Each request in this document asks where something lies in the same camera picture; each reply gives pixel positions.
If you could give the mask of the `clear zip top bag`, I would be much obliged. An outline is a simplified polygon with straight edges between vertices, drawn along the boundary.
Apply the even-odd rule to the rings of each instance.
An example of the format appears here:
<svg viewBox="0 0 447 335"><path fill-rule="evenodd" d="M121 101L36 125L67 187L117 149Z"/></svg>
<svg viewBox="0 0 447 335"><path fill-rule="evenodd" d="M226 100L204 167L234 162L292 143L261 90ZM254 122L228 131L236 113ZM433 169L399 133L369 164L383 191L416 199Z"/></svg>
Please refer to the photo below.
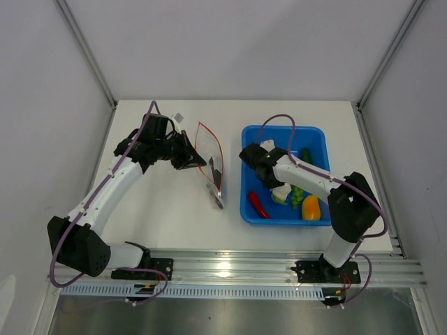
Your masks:
<svg viewBox="0 0 447 335"><path fill-rule="evenodd" d="M218 137L203 122L198 122L194 149L206 162L199 171L204 177L207 193L214 206L223 209L224 155Z"/></svg>

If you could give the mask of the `red chili pepper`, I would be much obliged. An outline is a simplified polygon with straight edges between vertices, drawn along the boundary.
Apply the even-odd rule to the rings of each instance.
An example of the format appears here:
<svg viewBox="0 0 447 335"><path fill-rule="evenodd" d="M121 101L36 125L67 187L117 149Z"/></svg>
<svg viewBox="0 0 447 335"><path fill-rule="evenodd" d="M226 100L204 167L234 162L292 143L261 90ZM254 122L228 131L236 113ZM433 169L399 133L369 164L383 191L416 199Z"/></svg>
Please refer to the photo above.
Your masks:
<svg viewBox="0 0 447 335"><path fill-rule="evenodd" d="M252 207L254 208L254 210L256 211L256 213L264 219L271 219L271 216L266 212L266 210L264 209L264 207L261 204L261 201L259 200L257 194L253 191L249 191L248 192L248 199L252 205Z"/></svg>

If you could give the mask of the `white cauliflower with leaves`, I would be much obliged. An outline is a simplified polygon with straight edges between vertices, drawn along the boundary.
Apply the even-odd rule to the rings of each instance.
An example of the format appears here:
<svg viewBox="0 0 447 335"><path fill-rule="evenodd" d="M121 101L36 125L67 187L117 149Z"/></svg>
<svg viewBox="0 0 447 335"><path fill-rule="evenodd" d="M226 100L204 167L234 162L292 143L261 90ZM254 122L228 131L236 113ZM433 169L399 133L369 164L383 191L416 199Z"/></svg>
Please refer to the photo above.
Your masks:
<svg viewBox="0 0 447 335"><path fill-rule="evenodd" d="M285 183L282 186L275 187L271 191L272 200L277 204L287 205L287 198L290 192L290 184Z"/></svg>

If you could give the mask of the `grey toy fish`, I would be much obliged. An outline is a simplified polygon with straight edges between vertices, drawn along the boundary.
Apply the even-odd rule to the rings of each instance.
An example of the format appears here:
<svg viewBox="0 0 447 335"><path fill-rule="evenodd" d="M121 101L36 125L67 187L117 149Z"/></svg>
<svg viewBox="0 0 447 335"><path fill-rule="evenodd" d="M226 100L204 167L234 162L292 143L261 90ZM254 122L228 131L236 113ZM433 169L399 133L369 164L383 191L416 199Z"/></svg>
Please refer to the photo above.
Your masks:
<svg viewBox="0 0 447 335"><path fill-rule="evenodd" d="M209 181L206 183L206 187L208 189L210 197L219 209L223 209L224 202L221 190L222 173L218 169L216 169L212 156L208 160L208 163L205 167L207 168L205 176L209 179Z"/></svg>

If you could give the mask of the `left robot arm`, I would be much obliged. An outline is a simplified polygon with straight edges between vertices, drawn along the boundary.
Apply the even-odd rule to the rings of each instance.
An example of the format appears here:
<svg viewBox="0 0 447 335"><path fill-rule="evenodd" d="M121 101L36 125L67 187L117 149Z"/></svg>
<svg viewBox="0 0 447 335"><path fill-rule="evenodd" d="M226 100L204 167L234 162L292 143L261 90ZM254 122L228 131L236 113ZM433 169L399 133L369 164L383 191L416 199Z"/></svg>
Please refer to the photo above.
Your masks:
<svg viewBox="0 0 447 335"><path fill-rule="evenodd" d="M152 116L122 140L113 152L106 174L81 203L65 217L53 217L47 225L53 258L81 274L96 277L105 269L125 268L134 278L146 278L151 270L150 252L144 246L124 242L107 244L101 235L109 217L134 183L157 161L170 161L176 170L205 166L186 131L173 119Z"/></svg>

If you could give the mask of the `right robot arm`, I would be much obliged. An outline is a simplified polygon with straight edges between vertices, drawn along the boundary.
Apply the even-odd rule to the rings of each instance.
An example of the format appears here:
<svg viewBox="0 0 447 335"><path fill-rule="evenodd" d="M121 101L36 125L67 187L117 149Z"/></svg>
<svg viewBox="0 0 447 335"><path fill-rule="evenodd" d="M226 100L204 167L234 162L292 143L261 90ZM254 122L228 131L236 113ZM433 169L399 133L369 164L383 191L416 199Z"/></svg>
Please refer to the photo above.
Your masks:
<svg viewBox="0 0 447 335"><path fill-rule="evenodd" d="M318 259L318 271L324 281L336 281L366 238L366 231L383 214L366 178L358 172L338 177L284 149L267 151L256 143L247 145L240 158L264 188L294 185L328 205L334 233Z"/></svg>

